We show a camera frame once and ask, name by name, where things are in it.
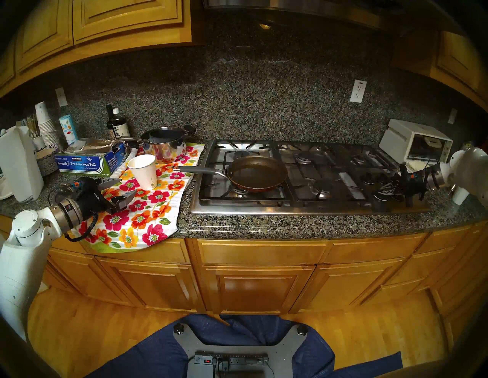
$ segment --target stovetop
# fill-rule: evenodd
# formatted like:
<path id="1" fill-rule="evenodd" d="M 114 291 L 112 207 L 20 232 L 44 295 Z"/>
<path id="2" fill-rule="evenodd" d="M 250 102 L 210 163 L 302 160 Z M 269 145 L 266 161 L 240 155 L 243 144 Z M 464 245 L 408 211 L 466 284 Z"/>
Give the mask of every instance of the stovetop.
<path id="1" fill-rule="evenodd" d="M 276 188 L 249 193 L 220 175 L 197 175 L 194 214 L 332 215 L 429 211 L 414 199 L 407 207 L 397 187 L 398 167 L 370 146 L 270 140 L 214 140 L 202 166 L 226 169 L 235 159 L 259 155 L 281 160 L 287 179 Z"/>

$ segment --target light switch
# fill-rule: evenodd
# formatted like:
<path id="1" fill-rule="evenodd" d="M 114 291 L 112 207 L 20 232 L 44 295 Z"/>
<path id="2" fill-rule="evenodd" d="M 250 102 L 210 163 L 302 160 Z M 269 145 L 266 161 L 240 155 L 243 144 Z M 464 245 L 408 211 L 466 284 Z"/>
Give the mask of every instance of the light switch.
<path id="1" fill-rule="evenodd" d="M 68 105 L 68 101 L 66 101 L 66 95 L 64 94 L 64 89 L 62 87 L 56 89 L 56 96 L 58 97 L 60 107 Z"/>

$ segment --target white appliance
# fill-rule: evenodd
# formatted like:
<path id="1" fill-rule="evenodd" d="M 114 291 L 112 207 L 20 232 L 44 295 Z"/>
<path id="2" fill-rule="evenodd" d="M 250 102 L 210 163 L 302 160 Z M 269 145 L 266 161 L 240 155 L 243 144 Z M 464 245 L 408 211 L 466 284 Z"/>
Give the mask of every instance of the white appliance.
<path id="1" fill-rule="evenodd" d="M 44 180 L 27 126 L 13 126 L 0 136 L 0 167 L 18 202 L 39 197 Z"/>
<path id="2" fill-rule="evenodd" d="M 390 119 L 380 142 L 380 148 L 400 164 L 445 163 L 451 146 L 452 139 L 433 127 L 399 119 Z"/>

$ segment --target stack of paper cups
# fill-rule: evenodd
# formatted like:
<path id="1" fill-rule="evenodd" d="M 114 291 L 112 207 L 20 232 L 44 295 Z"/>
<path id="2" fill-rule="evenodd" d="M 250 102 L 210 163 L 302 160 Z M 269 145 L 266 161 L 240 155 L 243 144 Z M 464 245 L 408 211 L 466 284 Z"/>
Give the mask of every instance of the stack of paper cups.
<path id="1" fill-rule="evenodd" d="M 78 140 L 78 137 L 76 136 L 75 124 L 73 122 L 71 114 L 68 114 L 67 116 L 62 116 L 60 118 L 60 124 L 62 127 L 62 131 L 64 132 L 64 137 L 68 142 L 68 146 L 71 146 L 74 142 Z"/>
<path id="2" fill-rule="evenodd" d="M 39 126 L 39 131 L 41 132 L 42 138 L 46 145 L 55 145 L 56 148 L 62 149 L 61 141 L 56 134 L 56 129 L 52 119 L 49 117 L 47 112 L 46 104 L 40 102 L 36 104 L 36 116 L 37 125 Z"/>

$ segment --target floral towel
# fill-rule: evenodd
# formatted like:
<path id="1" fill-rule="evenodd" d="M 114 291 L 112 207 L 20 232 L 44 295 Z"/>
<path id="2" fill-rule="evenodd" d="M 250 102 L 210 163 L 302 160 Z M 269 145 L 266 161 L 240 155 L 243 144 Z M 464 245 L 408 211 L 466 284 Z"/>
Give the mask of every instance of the floral towel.
<path id="1" fill-rule="evenodd" d="M 180 202 L 191 173 L 175 172 L 179 165 L 197 165 L 204 144 L 187 143 L 186 155 L 169 164 L 156 164 L 158 185 L 153 190 L 138 189 L 139 183 L 130 169 L 125 169 L 122 182 L 103 192 L 103 196 L 122 196 L 137 190 L 129 206 L 114 215 L 99 213 L 98 222 L 86 240 L 100 253 L 133 252 L 147 248 L 166 239 L 177 230 L 176 219 Z M 92 219 L 72 230 L 75 236 L 82 235 Z"/>

